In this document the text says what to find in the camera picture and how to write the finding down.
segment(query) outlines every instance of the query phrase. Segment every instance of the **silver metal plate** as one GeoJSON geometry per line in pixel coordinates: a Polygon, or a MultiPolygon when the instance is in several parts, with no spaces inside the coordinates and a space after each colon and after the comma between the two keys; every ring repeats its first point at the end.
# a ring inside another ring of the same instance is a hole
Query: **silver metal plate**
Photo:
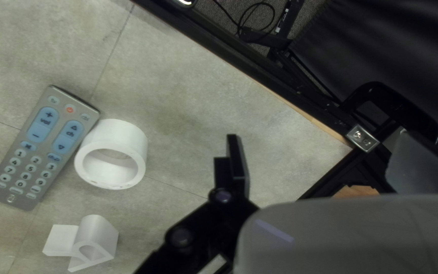
{"type": "Polygon", "coordinates": [[[376,140],[373,135],[360,125],[353,127],[349,133],[346,134],[346,137],[366,153],[372,151],[380,144],[380,141],[376,140]]]}
{"type": "Polygon", "coordinates": [[[34,209],[98,119],[99,111],[93,107],[55,86],[48,86],[0,164],[0,202],[27,211],[34,209]],[[59,118],[45,140],[31,141],[27,132],[37,114],[44,107],[57,110],[59,118]],[[66,153],[58,153],[54,151],[53,142],[63,133],[62,129],[66,123],[72,120],[82,124],[83,130],[80,136],[74,140],[70,149],[66,149],[66,153]],[[21,144],[24,141],[35,145],[36,150],[26,148],[21,144]],[[48,157],[49,153],[58,155],[61,159],[56,162],[48,157]],[[39,163],[34,162],[37,158],[40,158],[39,163]],[[17,165],[12,164],[10,159],[16,161],[17,165]],[[51,167],[50,163],[54,163],[56,166],[51,167]],[[48,176],[49,174],[45,176],[44,173],[47,172],[50,172],[50,176],[48,176]],[[37,183],[39,178],[44,178],[40,184],[37,183]]]}

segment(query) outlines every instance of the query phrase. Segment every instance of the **red power button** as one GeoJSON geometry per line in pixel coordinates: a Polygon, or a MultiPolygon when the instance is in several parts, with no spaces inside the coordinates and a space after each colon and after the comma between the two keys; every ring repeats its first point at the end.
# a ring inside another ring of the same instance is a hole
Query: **red power button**
{"type": "Polygon", "coordinates": [[[68,113],[74,113],[74,111],[76,111],[76,107],[71,104],[66,104],[65,111],[67,111],[68,113]]]}

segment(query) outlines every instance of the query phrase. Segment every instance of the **remote control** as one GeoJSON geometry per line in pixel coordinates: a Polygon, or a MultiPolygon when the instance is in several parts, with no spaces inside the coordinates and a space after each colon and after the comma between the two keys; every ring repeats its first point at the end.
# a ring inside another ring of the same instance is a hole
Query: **remote control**
{"type": "Polygon", "coordinates": [[[34,209],[98,119],[88,103],[48,86],[0,164],[0,202],[34,209]]]}

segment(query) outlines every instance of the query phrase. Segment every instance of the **tile floor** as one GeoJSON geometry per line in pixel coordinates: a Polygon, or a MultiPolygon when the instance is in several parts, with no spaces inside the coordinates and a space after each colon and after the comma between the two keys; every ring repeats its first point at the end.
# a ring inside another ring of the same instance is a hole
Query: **tile floor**
{"type": "Polygon", "coordinates": [[[0,161],[48,84],[143,129],[146,177],[103,190],[69,162],[35,210],[0,204],[3,274],[68,273],[68,258],[41,250],[53,224],[88,214],[107,218],[120,238],[115,259],[79,273],[132,273],[170,225],[206,201],[227,133],[243,139],[261,207],[295,200],[350,150],[127,0],[0,0],[0,161]]]}

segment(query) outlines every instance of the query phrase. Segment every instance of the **gray carpet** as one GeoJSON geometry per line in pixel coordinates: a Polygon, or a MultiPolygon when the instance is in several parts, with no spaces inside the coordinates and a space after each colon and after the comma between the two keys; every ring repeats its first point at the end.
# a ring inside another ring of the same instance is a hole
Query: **gray carpet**
{"type": "MultiPolygon", "coordinates": [[[[317,11],[325,4],[328,0],[305,0],[305,3],[298,14],[295,24],[290,31],[289,38],[295,38],[296,35],[308,24],[308,22],[313,18],[317,11]]],[[[229,12],[229,14],[234,18],[236,22],[239,21],[241,14],[249,6],[254,3],[262,2],[261,0],[218,0],[218,2],[229,12]]],[[[283,8],[287,0],[264,0],[263,2],[269,3],[274,7],[276,11],[276,16],[274,23],[270,25],[266,30],[269,31],[273,25],[278,21],[278,18],[283,12],[283,8]]],[[[198,0],[195,9],[199,10],[201,13],[209,17],[212,21],[216,22],[218,25],[223,27],[225,30],[236,33],[236,26],[225,13],[214,3],[212,0],[198,0]]],[[[265,27],[271,20],[271,9],[265,6],[259,6],[254,13],[250,16],[245,26],[261,29],[265,27]]],[[[257,44],[250,44],[258,52],[266,55],[269,48],[260,46],[257,44]]]]}

